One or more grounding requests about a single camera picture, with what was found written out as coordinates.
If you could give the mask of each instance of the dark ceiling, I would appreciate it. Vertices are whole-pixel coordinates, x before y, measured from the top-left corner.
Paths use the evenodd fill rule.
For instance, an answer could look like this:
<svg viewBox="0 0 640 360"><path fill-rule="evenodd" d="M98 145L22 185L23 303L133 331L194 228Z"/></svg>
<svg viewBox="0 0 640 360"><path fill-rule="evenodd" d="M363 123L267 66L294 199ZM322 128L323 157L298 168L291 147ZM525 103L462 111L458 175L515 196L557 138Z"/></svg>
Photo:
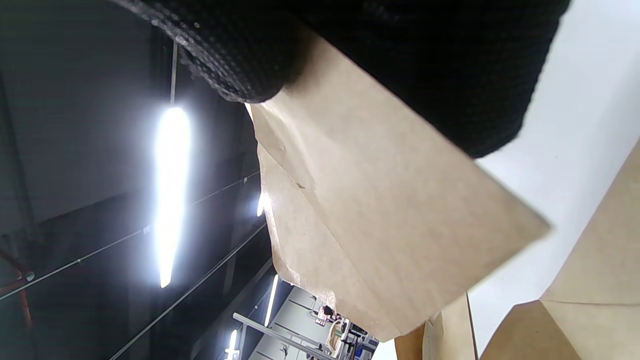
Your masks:
<svg viewBox="0 0 640 360"><path fill-rule="evenodd" d="M26 302L21 293L0 301L0 360L109 359L240 244L120 359L217 359L237 328L233 312L264 318L275 271L255 216L251 119L180 65L176 103L193 133L189 201L235 184L188 208L172 283L158 286L152 233L140 230L152 220L152 142L171 48L104 0L0 4L0 249L40 278L139 231L29 287ZM0 286L16 277L0 260Z"/></svg>

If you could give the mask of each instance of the fluorescent light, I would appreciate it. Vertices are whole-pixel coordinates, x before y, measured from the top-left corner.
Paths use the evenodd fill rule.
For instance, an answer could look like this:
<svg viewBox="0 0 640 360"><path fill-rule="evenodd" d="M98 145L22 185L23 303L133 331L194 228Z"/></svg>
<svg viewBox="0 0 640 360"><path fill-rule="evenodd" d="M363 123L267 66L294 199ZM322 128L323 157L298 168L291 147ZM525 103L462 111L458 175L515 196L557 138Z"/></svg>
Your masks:
<svg viewBox="0 0 640 360"><path fill-rule="evenodd" d="M238 330L233 330L233 332L231 332L231 338L229 339L229 348L225 350L227 352L227 360L232 360L234 358L234 354L236 352L237 335Z"/></svg>
<svg viewBox="0 0 640 360"><path fill-rule="evenodd" d="M269 199L269 195L265 192L260 193L260 197L258 198L258 211L256 211L255 216L259 217L262 215L264 208L271 205L271 199Z"/></svg>
<svg viewBox="0 0 640 360"><path fill-rule="evenodd" d="M180 108L167 110L156 135L155 243L160 287L171 282L173 259L182 232L191 142L189 119Z"/></svg>
<svg viewBox="0 0 640 360"><path fill-rule="evenodd" d="M264 326L269 325L269 318L271 318L271 310L273 309L273 299L276 297L276 288L278 287L278 275L273 277L273 285L271 286L271 296L269 297L269 306L267 306L267 316L264 318Z"/></svg>

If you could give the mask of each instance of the suspension wire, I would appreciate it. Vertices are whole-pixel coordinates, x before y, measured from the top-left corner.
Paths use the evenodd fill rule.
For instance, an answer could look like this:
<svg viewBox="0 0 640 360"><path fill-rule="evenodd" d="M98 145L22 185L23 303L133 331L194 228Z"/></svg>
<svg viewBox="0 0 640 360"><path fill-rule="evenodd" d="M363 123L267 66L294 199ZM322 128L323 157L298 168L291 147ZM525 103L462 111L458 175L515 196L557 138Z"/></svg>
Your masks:
<svg viewBox="0 0 640 360"><path fill-rule="evenodd" d="M205 282L208 278L210 278L211 275L213 275L213 273L216 272L222 265L227 263L227 261L229 259L231 259L238 251L240 251L240 249L242 249L249 241L251 241L251 239L253 239L253 237L255 235L257 235L262 229L264 229L265 226L267 226L266 222L264 224L262 224L251 235L249 235L249 237L247 237L247 239L245 239L243 242L238 244L238 246L236 246L233 250L231 250L231 252L229 252L224 258L222 258L222 260L220 260L216 264L216 266L212 267L203 277L200 278L200 280L198 280L198 282L196 282L192 287L190 287L189 290L187 290L187 292L185 292L170 307L168 307L166 310L164 310L154 321L150 322L149 325L147 325L137 335L135 335L131 340L129 340L129 342L126 343L126 345L124 345L117 353L115 353L113 356L111 356L109 358L109 360L115 360L118 357L120 357L120 355L122 355L125 351L127 351L127 349L129 349L129 347L131 347L131 345L133 345L133 343L135 343L147 331L149 331L149 329L151 329L155 324L157 324L160 320L162 320L169 312L171 312L171 310L173 310L178 304L180 304L187 296L189 296L191 293L193 293L194 290L196 290L200 285L202 285L203 282Z"/></svg>
<svg viewBox="0 0 640 360"><path fill-rule="evenodd" d="M233 183L231 183L231 184L229 184L229 185L225 186L224 188L222 188L222 189L220 189L220 190L217 190L217 191L215 191L215 192L210 193L209 195L207 195L207 196L203 197L202 199L200 199L200 200L198 200L198 201L196 201L196 202L192 203L191 205L193 206L193 205L195 205L195 204L199 204L199 203L201 203L202 201L204 201L204 200L206 200L206 199L209 199L209 198L211 198L212 196L214 196L214 195L216 195L216 194L219 194L219 193L221 193L221 192L225 191L226 189L228 189L228 188L230 188L230 187L233 187L233 186L235 186L235 185L237 185L237 184L239 184L239 183L246 183L247 179L249 179L250 177L253 177L253 176L257 175L258 173L260 173L260 171L256 171L256 172L254 172L254 173L252 173L252 174L250 174L250 175L248 175L248 176L245 176L245 177L243 177L242 179L240 179L240 180L238 180L238 181L235 181L235 182L233 182ZM123 237L123 238L120 238L120 239L118 239L118 240L114 241L113 243L110 243L109 245L103 246L103 247L99 248L99 249L98 249L98 250L96 250L96 251L93 251L93 252L91 252L91 253L89 253L89 254L87 254L87 255L85 255L85 256L83 256L83 257L81 257L81 258L77 259L77 260L72 261L72 262L70 262L69 264L66 264L65 266L63 266L63 267L61 267L61 268L55 269L55 270L53 270L52 272L48 273L47 275L44 275L44 276L42 276L42 277L37 277L36 279L34 279L34 280L32 280L32 281L27 282L25 285L22 285L22 286L20 286L19 288L16 288L16 289L12 290L11 292L9 292L9 293L7 293L7 294L2 295L2 296L0 297L0 301L2 301L2 300L4 300L4 299L6 299L6 298L8 298L8 297L10 297L10 296L12 296L12 295L14 295L14 294L18 293L18 292L20 292L21 290L24 290L24 289L26 289L26 288L28 288L28 287L30 287L30 286L32 286L32 285L35 285L35 284L39 283L40 281L43 281L44 279L46 279L46 278L48 278L48 277L51 277L51 276L53 276L53 275L56 275L57 273L59 273L59 272L61 272L61 271L63 271L63 270L66 270L66 269L70 268L71 266L74 266L74 265L76 265L76 264L80 264L80 263L81 263L81 262L83 262L84 260L87 260L88 258L90 258L90 257L92 257L92 256L94 256L94 255L96 255L96 254L100 254L102 251L104 251L104 250L106 250L106 249L108 249L108 248L110 248L110 247L112 247L112 246L114 246L114 245L117 245L117 244L119 244L119 243L121 243L121 242L123 242L123 241L125 241L125 240L127 240L127 239L130 239L130 238L132 238L132 237L134 237L134 236L136 236L136 235L138 235L138 234L140 234L140 233L144 232L144 231L145 231L145 229L146 229L147 227L148 227L148 226L145 226L143 229L137 230L137 231L135 231L135 232L133 232L133 233L131 233L131 234L129 234L129 235L127 235L127 236Z"/></svg>

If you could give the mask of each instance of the black textured fabric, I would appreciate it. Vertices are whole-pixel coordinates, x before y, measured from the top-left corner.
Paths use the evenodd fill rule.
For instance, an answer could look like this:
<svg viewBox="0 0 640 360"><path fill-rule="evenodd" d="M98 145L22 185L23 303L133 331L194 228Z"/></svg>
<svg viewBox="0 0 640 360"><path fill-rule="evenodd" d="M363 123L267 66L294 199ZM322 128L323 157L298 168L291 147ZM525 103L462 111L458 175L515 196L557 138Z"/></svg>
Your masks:
<svg viewBox="0 0 640 360"><path fill-rule="evenodd" d="M451 142L479 158L512 141L522 127L568 4L292 0L290 7Z"/></svg>
<svg viewBox="0 0 640 360"><path fill-rule="evenodd" d="M182 62L229 101L262 102L292 74L290 15L264 0L113 0L167 32Z"/></svg>
<svg viewBox="0 0 640 360"><path fill-rule="evenodd" d="M569 3L114 1L181 39L183 62L243 102L269 99L294 75L291 12L475 158L517 135Z"/></svg>

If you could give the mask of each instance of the kraft paper bag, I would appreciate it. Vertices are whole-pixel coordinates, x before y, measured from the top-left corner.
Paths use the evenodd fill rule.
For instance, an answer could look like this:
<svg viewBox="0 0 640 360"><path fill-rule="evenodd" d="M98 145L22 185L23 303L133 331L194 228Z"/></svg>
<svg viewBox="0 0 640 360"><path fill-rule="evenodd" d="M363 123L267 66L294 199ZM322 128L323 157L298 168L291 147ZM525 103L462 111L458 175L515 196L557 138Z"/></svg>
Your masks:
<svg viewBox="0 0 640 360"><path fill-rule="evenodd" d="M476 360L468 295L394 342L397 360Z"/></svg>
<svg viewBox="0 0 640 360"><path fill-rule="evenodd" d="M640 359L640 145L549 289L511 310L482 359Z"/></svg>
<svg viewBox="0 0 640 360"><path fill-rule="evenodd" d="M278 273L381 341L548 230L324 40L294 84L249 109Z"/></svg>

